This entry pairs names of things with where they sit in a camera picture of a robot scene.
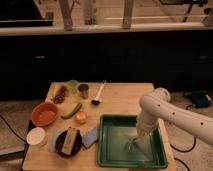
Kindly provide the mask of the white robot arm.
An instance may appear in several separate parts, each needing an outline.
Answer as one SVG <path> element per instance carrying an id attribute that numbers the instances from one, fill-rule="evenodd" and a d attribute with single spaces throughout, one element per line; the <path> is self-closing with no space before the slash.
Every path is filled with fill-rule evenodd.
<path id="1" fill-rule="evenodd" d="M 170 100 L 170 93 L 165 88 L 157 88 L 140 98 L 137 135 L 140 138 L 149 135 L 157 128 L 161 118 L 213 146 L 213 118 L 179 108 Z"/>

